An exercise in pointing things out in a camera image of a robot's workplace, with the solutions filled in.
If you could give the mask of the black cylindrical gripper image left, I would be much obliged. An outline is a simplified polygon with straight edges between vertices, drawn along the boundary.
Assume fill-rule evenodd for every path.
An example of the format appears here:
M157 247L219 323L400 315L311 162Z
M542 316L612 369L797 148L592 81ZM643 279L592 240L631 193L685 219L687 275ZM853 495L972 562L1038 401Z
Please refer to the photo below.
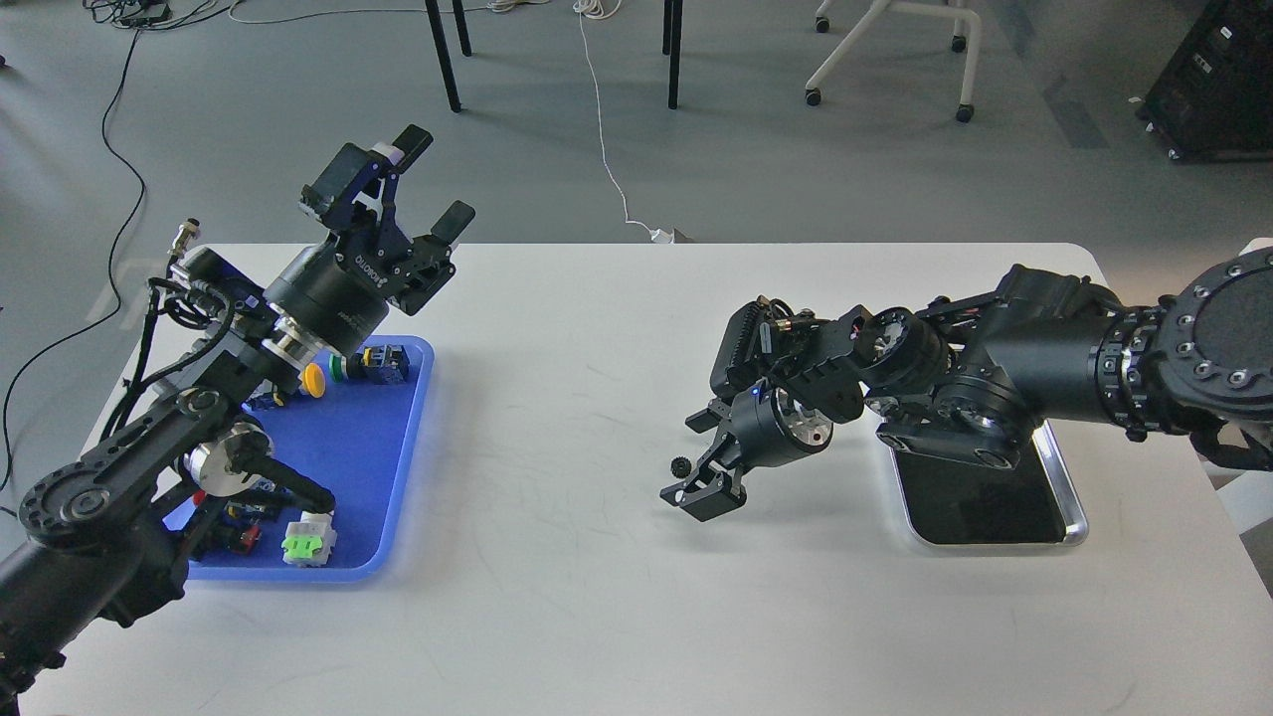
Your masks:
M386 250L404 250L409 237L396 222L395 192L433 136L409 125L395 141L370 149L346 141L314 183L300 187L300 210L334 234L362 236L372 248L339 248L328 240L306 248L265 290L265 298L300 330L336 354L350 354L379 326L391 304L414 316L454 276L454 241L474 208L451 204L432 231L411 241L393 265Z

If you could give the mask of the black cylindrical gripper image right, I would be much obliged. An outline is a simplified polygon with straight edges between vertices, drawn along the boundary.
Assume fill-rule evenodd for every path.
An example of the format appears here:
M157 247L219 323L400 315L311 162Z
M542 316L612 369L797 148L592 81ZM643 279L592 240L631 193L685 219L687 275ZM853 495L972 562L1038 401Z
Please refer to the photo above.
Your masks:
M696 434L724 431L684 480L659 498L705 522L746 505L742 476L750 468L777 468L827 448L833 420L782 387L752 386L729 400L713 397L685 419Z

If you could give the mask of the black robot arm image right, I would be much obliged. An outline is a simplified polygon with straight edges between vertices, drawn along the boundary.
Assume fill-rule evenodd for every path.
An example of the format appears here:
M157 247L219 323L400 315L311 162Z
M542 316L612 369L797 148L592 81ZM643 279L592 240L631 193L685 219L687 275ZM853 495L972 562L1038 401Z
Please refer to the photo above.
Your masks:
M743 476L819 454L877 414L894 454L1012 470L1046 419L1186 436L1221 468L1270 468L1270 248L1178 296L1123 304L1088 276L1013 265L995 290L836 320L759 297L732 313L687 417L713 443L675 457L659 498L700 521L742 507Z

